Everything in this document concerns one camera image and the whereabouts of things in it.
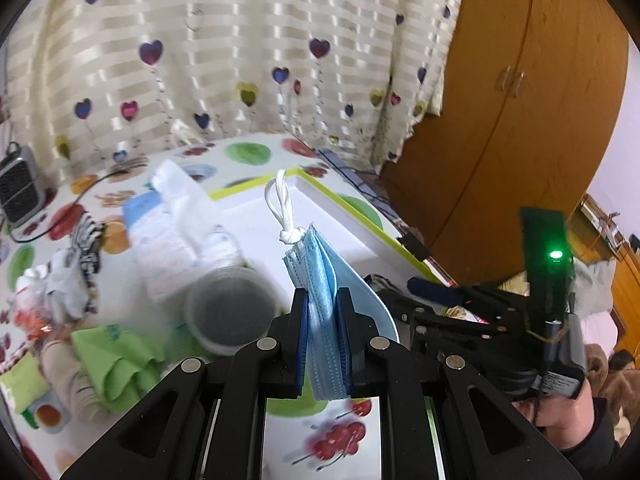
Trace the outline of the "person's right hand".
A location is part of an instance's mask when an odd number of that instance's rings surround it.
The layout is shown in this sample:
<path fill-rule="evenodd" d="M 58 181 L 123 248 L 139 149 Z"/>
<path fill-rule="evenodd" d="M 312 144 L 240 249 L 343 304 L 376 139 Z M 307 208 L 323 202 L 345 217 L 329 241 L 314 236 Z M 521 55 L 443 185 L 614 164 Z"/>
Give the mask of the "person's right hand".
<path fill-rule="evenodd" d="M 544 396 L 516 401 L 512 406 L 533 426 L 541 428 L 547 440 L 559 450 L 581 444 L 594 424 L 593 400 L 588 384 L 576 399 Z"/>

